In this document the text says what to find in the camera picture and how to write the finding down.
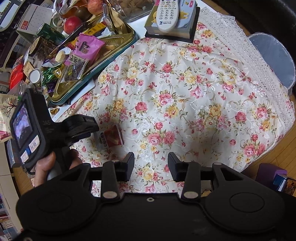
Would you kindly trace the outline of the person's left hand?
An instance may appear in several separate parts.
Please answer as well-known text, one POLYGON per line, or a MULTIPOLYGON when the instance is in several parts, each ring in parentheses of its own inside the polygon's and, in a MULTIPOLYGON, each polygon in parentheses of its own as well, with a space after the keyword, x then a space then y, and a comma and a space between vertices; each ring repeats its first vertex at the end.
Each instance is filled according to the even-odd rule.
MULTIPOLYGON (((71 149, 70 152, 71 166, 70 169, 82 164, 82 160, 79 158, 79 153, 75 149, 71 149)), ((47 175, 49 171, 54 167, 56 162, 56 154, 52 152, 48 156, 37 161, 35 177, 34 177, 34 187, 38 187, 44 184, 47 180, 47 175)))

